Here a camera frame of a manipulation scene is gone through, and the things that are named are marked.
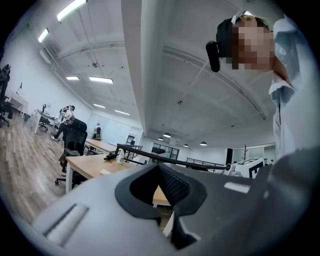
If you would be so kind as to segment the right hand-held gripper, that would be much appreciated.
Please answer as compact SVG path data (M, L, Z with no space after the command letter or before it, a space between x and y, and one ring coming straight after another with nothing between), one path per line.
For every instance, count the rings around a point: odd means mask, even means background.
M263 158L250 158L234 164L227 164L222 174L226 176L255 179L259 169L263 166Z

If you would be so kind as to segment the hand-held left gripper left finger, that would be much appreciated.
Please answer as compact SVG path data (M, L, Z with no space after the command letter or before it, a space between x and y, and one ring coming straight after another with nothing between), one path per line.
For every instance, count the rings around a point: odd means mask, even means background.
M177 249L155 219L127 213L117 202L117 184L154 165L132 167L91 178L43 210L32 227L54 255L173 256Z

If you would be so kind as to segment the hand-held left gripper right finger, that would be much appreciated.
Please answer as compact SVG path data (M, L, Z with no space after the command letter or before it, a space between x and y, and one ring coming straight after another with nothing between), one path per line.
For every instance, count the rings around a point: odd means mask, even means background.
M163 256L251 256L271 245L265 223L269 167L254 179L160 164L160 188L173 206Z

